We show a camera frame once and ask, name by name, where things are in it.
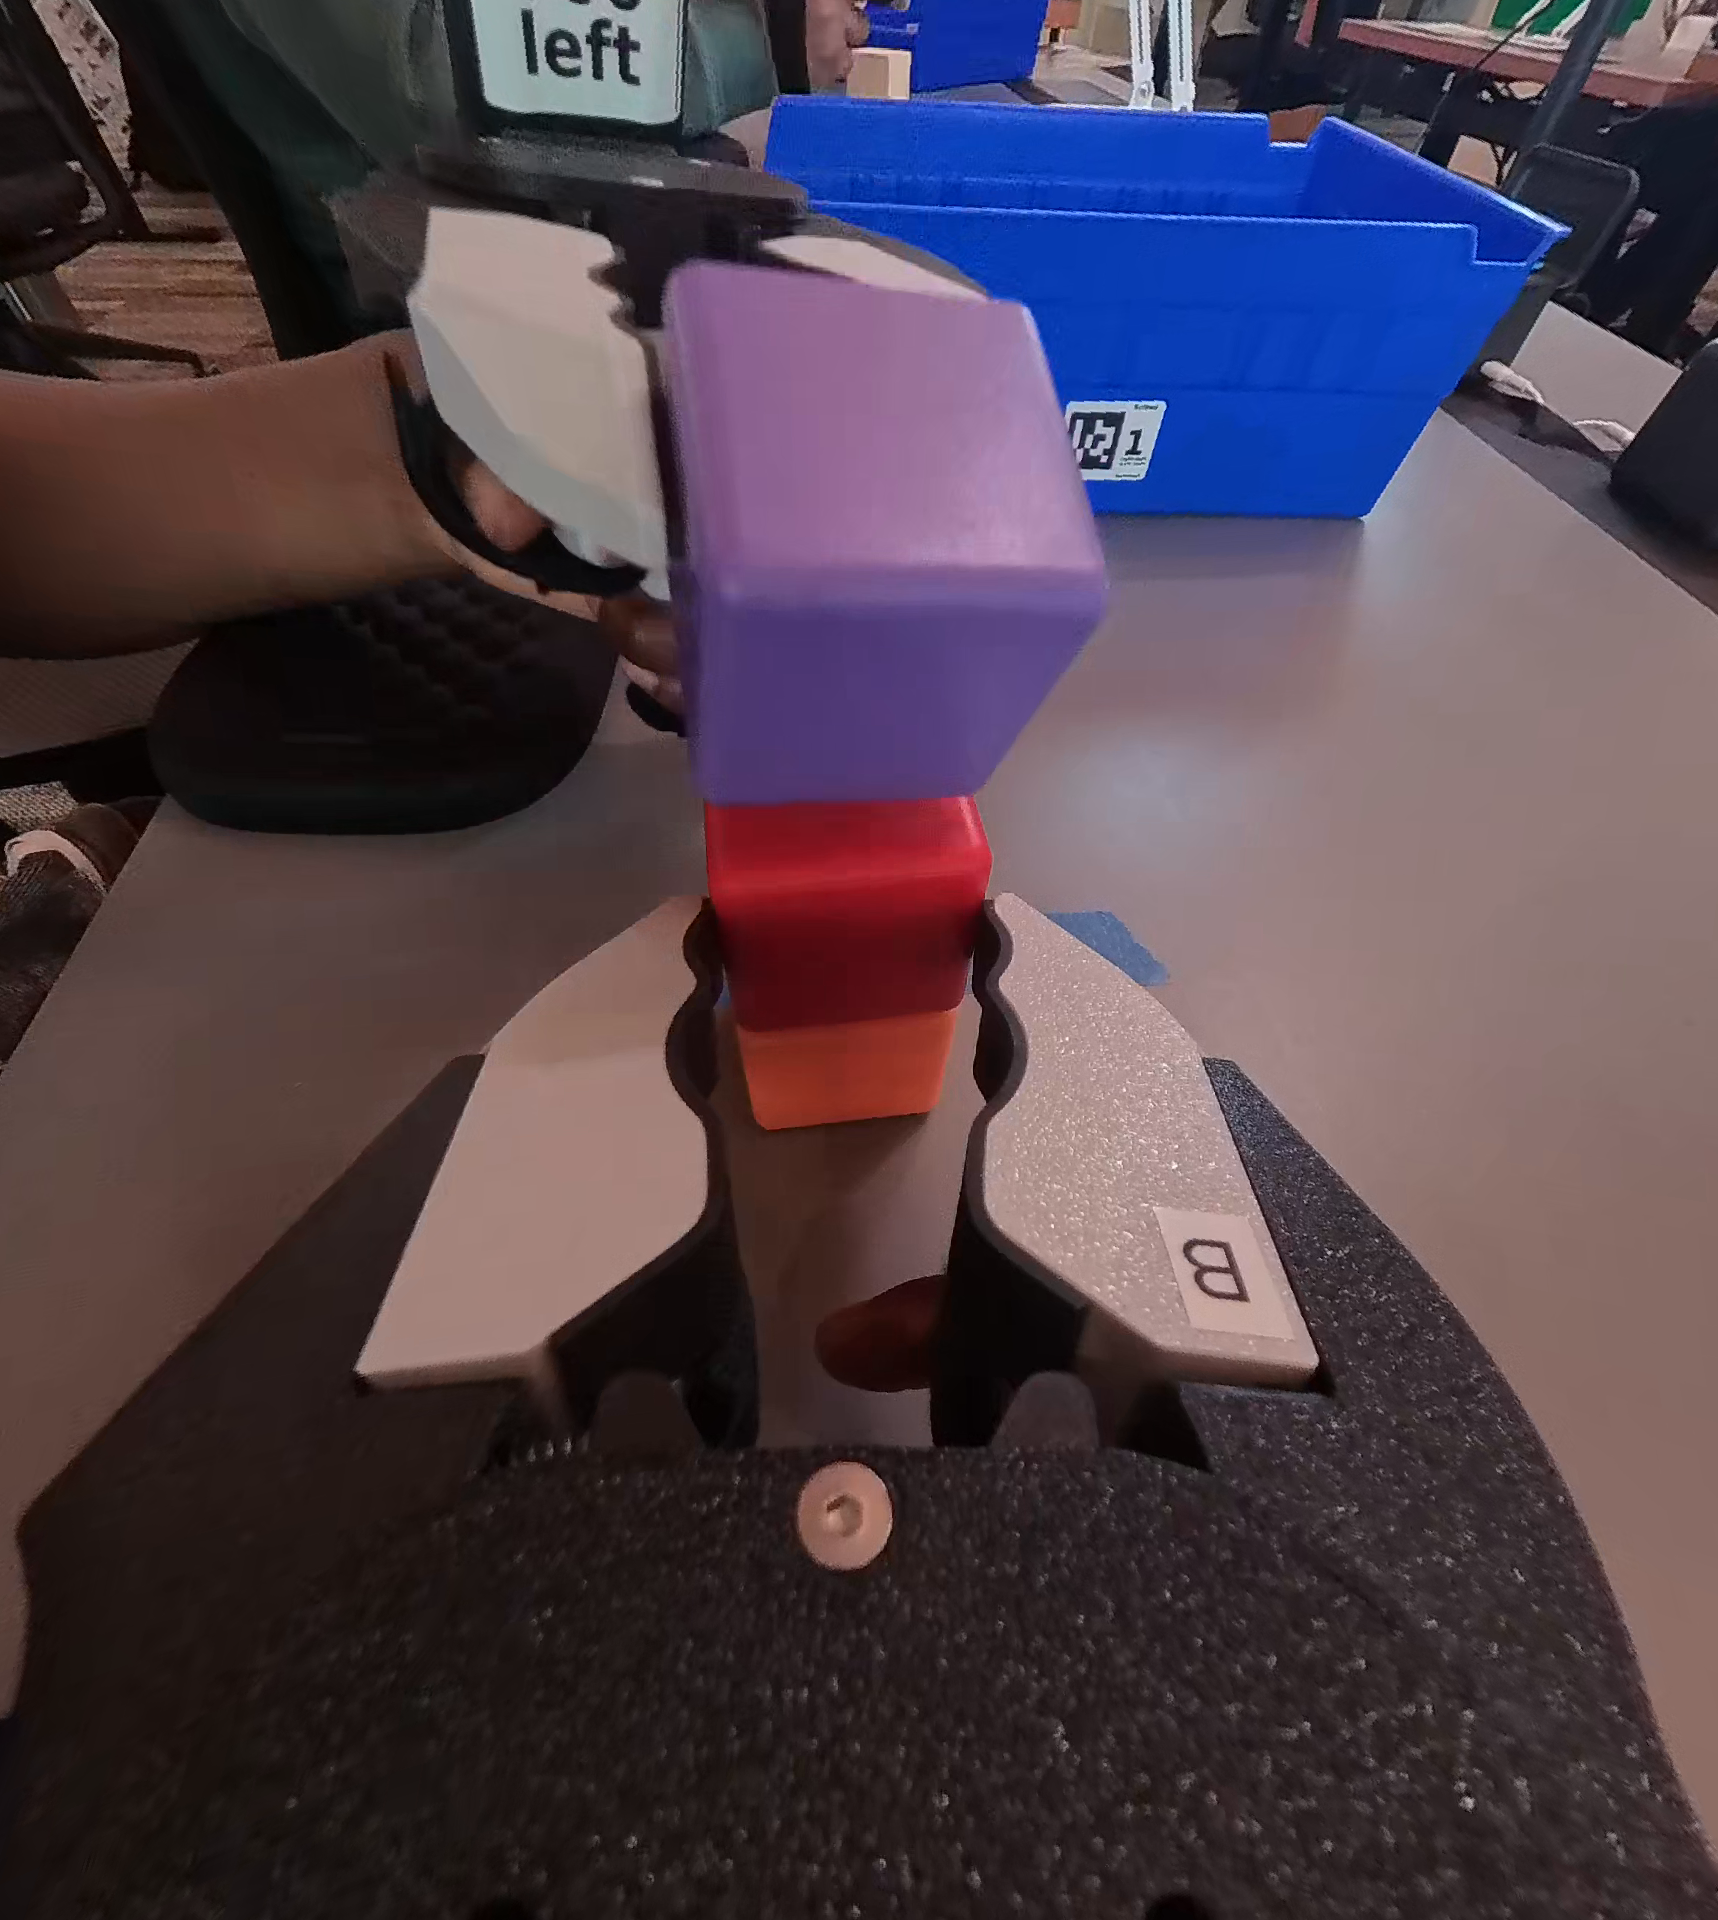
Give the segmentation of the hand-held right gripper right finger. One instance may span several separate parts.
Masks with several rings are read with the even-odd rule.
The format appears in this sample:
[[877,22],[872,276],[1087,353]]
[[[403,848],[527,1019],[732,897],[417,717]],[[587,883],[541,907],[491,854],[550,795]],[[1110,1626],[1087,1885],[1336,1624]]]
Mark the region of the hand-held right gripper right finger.
[[1015,891],[974,953],[974,1084],[935,1440],[989,1446],[1079,1380],[1104,1443],[1188,1383],[1315,1387],[1319,1353],[1208,1062],[1129,972]]

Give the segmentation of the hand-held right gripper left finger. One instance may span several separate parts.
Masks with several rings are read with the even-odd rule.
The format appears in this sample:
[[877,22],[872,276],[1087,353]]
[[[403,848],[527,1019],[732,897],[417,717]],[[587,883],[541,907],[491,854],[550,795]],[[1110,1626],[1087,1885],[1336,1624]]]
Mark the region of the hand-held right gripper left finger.
[[757,1441],[722,991],[713,907],[674,896],[495,1033],[356,1358],[367,1387],[513,1383],[567,1438],[652,1376],[702,1443]]

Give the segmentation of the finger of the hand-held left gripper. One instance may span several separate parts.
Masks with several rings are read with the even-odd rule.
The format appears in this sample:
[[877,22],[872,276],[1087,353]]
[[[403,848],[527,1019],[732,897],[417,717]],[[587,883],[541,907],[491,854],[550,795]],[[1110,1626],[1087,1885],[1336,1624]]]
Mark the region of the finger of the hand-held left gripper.
[[888,291],[985,302],[989,293],[919,249],[901,249],[866,231],[795,231],[777,238],[777,264]]
[[406,467],[442,543],[491,584],[667,605],[678,467],[617,261],[578,225],[433,205],[409,293],[422,391]]

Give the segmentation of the purple foam cube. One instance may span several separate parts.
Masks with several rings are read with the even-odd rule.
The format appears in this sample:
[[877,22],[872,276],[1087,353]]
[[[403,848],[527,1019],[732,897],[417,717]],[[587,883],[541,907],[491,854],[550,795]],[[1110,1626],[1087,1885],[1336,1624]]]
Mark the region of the purple foam cube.
[[977,795],[1108,608],[1032,312],[692,260],[660,316],[700,798]]

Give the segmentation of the orange foam cube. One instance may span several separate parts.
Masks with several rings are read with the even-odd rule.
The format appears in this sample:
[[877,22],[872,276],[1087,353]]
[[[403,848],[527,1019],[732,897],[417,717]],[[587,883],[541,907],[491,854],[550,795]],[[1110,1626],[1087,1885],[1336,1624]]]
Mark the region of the orange foam cube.
[[771,1133],[924,1116],[939,1103],[958,1010],[736,1028],[753,1120]]

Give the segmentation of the red foam cube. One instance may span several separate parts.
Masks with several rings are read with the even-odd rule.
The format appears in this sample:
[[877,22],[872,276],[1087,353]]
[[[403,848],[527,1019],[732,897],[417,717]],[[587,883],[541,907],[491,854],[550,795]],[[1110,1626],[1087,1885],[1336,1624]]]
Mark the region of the red foam cube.
[[973,795],[702,805],[704,875],[740,1028],[954,1011],[992,850]]

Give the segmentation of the blue plastic bin with tag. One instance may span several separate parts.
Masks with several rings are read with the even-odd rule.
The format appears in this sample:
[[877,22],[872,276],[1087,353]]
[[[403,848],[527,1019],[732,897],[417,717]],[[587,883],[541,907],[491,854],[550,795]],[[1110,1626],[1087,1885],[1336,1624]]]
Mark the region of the blue plastic bin with tag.
[[782,96],[765,164],[1031,310],[1100,515],[1368,515],[1571,230],[1334,115]]

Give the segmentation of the person's left forearm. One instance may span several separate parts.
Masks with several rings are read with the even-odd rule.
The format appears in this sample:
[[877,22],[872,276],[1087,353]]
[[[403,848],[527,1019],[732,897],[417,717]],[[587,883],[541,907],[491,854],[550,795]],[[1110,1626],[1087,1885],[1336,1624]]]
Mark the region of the person's left forearm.
[[0,370],[0,657],[111,657],[387,572],[360,353],[176,381]]

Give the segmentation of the blue tape strip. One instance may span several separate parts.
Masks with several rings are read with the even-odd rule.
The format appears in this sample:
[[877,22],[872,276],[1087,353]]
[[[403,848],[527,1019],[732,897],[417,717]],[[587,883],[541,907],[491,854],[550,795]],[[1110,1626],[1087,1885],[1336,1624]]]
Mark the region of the blue tape strip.
[[1059,909],[1047,913],[1047,917],[1140,988],[1157,990],[1168,983],[1170,972],[1160,956],[1147,948],[1135,930],[1110,909]]

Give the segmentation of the person's shoe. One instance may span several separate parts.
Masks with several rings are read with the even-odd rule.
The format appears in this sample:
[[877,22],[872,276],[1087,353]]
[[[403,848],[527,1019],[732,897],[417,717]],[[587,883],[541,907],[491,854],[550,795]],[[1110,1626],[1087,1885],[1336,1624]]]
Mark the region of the person's shoe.
[[12,836],[3,872],[10,878],[40,857],[57,857],[104,893],[153,825],[156,808],[158,795],[77,803],[54,825]]

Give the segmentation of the wooden desk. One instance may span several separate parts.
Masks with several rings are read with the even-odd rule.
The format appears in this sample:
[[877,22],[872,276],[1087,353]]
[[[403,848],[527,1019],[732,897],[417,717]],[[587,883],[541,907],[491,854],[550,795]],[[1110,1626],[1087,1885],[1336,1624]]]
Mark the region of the wooden desk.
[[[1405,17],[1351,17],[1341,43],[1407,63],[1480,71],[1499,79],[1552,84],[1568,45],[1556,39],[1507,38],[1489,28]],[[1703,50],[1689,63],[1664,53],[1605,53],[1593,63],[1582,93],[1635,107],[1662,107],[1718,97],[1718,50]]]

